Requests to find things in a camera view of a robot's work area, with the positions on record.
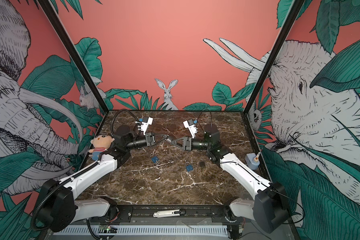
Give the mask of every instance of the elephant tusk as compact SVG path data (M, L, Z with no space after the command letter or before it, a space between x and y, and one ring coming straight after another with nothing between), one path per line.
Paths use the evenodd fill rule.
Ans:
M52 108L52 109L57 110L60 113L64 114L68 118L70 118L72 120L72 122L77 126L77 129L79 130L80 142L81 142L81 139L83 136L83 130L81 128L80 122L76 118L76 116L71 111L69 111L66 107L53 101L52 99L41 96L40 94L29 91L25 88L20 88L19 99L21 101L23 101L24 103L40 104L42 106Z

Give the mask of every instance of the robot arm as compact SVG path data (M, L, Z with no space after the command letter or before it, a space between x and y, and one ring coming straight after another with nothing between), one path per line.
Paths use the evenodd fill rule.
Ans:
M171 141L182 150L206 150L210 160L231 174L250 193L254 201L236 199L229 204L227 218L246 217L255 220L267 233L273 232L290 216L289 204L283 185L262 178L220 141L220 132L214 124L206 124L204 138L182 137Z
M142 124L140 136L131 131L126 125L120 126L113 137L115 140L109 149L99 155L99 160L91 163L82 170L59 181L53 179L43 184L36 201L31 219L31 228L41 231L50 228L58 232L71 222L85 218L106 216L112 220L117 216L117 204L109 198L75 201L75 199L104 175L116 170L130 158L130 150L140 147L154 146L168 138L168 135L146 132L152 118L147 118L146 126ZM36 226L36 218L45 227Z

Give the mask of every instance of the black metal frame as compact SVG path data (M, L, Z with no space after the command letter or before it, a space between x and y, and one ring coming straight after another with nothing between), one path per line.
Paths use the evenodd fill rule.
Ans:
M41 8L43 9L45 15L48 17L49 21L51 22L53 28L55 29L56 33L60 37L60 40L64 44L65 48L67 49L69 55L71 56L73 62L76 64L77 69L83 76L84 80L88 84L89 88L91 89L92 93L94 94L95 98L99 102L100 108L103 110L104 114L106 114L109 110L104 102L103 98L100 96L99 91L97 90L96 85L93 83L91 79L91 75L89 74L83 60L81 59L80 55L78 54L75 46L73 45L70 37L68 36L65 28L60 22L59 17L56 15L54 8L51 6L48 0L38 0Z
M271 67L276 60L277 55L279 54L279 51L281 47L283 46L283 43L285 39L288 36L289 31L292 28L293 23L295 22L296 17L298 16L298 13L304 3L304 0L294 0L292 3L291 8L289 9L288 15L284 20L283 26L281 27L281 30L279 32L279 35L273 45L273 48L269 54L269 57L264 65L263 70L261 71L261 74L259 76L259 79L257 80L257 83L253 89L253 92L251 94L250 99L247 102L247 105L244 109L244 115L248 115L251 106L253 105L257 94L260 92L260 89L263 87L265 79L268 77L268 73L271 70Z

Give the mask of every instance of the pink wall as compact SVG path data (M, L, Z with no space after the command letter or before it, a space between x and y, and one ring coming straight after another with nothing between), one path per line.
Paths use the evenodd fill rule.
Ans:
M96 38L102 49L103 75L98 87L139 89L153 99L163 90L155 78L171 90L173 102L182 109L195 103L214 103L211 92L219 81L234 94L244 87L248 73L226 63L210 46L208 38L234 42L255 58L271 50L277 37L277 1L82 1L83 19L57 1L59 17L76 44ZM124 108L112 100L115 109Z

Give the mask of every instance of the marble surface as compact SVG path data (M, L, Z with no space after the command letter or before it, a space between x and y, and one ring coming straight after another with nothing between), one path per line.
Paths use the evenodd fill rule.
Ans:
M106 117L101 133L110 134L110 122L116 112ZM148 132L173 135L177 138L190 136L183 121L195 120L198 112L185 111L135 111L139 118L154 119ZM227 145L244 163L244 157L252 152L240 113L212 112L213 123L218 126L223 144ZM201 125L210 123L210 114L203 113ZM134 119L121 113L115 121L115 129L121 124L134 126ZM230 174L212 164L204 152L182 151L161 142L158 146L132 150L130 159L119 169L105 175L88 187L77 200L108 196L119 204L223 204L233 196L250 199L249 193ZM154 164L151 157L157 156ZM92 162L89 158L85 165ZM185 162L194 170L187 172Z

